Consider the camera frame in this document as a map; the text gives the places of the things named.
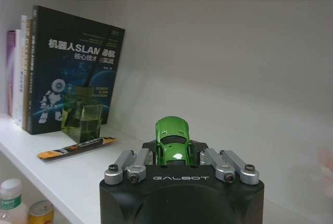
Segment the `green toy car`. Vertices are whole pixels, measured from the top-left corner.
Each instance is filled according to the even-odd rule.
[[[182,118],[167,116],[156,123],[158,165],[192,165],[188,123]]]

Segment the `screw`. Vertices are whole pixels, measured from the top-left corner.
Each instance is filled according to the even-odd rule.
[[[229,174],[224,176],[224,180],[225,180],[226,183],[231,184],[235,181],[235,177],[234,177],[233,174],[229,173]]]
[[[112,172],[117,172],[118,171],[118,165],[117,164],[111,164],[109,166],[109,170],[112,171]]]
[[[139,175],[137,175],[136,173],[132,174],[130,176],[130,183],[136,184],[138,182],[139,182]]]
[[[253,172],[253,171],[255,171],[255,166],[252,165],[252,164],[246,164],[245,165],[245,170],[249,171],[249,172]]]

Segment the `green label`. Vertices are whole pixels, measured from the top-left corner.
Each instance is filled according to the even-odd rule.
[[[18,207],[21,204],[21,195],[15,199],[5,200],[1,199],[0,209],[11,210]]]

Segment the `can lid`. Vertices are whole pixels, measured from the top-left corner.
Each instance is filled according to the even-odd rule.
[[[22,182],[19,179],[9,179],[1,183],[0,196],[18,196],[22,193]]]
[[[32,216],[43,216],[50,213],[53,210],[53,205],[48,200],[43,200],[34,203],[29,210],[29,214]]]

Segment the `metal can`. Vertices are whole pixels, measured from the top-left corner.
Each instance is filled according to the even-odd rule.
[[[29,209],[29,224],[52,224],[54,208],[51,202],[36,202]]]

